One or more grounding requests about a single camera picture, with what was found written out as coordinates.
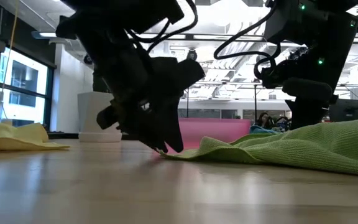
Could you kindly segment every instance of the table surface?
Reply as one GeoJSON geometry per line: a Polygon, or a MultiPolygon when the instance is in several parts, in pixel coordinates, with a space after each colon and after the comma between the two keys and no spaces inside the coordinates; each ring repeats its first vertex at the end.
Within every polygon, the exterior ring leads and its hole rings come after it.
{"type": "Polygon", "coordinates": [[[0,223],[357,223],[358,177],[168,161],[139,142],[0,152],[0,223]]]}

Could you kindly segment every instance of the yellow cloth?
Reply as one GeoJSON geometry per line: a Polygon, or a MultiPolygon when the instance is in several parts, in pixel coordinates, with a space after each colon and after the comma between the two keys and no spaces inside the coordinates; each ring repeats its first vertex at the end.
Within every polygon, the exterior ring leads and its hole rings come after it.
{"type": "Polygon", "coordinates": [[[0,151],[36,151],[67,149],[69,146],[48,142],[48,134],[41,124],[15,128],[0,124],[0,151]]]}

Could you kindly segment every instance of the white planter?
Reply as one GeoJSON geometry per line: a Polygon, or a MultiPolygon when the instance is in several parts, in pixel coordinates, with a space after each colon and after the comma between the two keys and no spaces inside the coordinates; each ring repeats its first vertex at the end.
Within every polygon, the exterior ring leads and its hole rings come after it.
{"type": "Polygon", "coordinates": [[[98,113],[110,105],[110,93],[90,92],[78,94],[78,114],[80,116],[80,142],[120,142],[122,134],[116,127],[102,130],[96,122],[98,113]]]}

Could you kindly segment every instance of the blue cloth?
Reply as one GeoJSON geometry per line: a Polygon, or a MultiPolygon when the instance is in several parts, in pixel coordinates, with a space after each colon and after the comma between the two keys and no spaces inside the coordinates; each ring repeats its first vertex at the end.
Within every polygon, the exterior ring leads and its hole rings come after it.
{"type": "Polygon", "coordinates": [[[249,128],[249,133],[250,134],[278,134],[278,132],[276,132],[276,131],[264,129],[258,125],[252,125],[249,128]]]}

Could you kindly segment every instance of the green towel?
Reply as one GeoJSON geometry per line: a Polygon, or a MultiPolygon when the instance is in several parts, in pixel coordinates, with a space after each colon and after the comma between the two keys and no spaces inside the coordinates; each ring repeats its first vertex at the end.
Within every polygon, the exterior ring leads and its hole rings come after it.
{"type": "Polygon", "coordinates": [[[251,134],[232,143],[204,137],[198,150],[163,156],[186,161],[280,164],[358,175],[358,120],[321,123],[282,134],[251,134]]]}

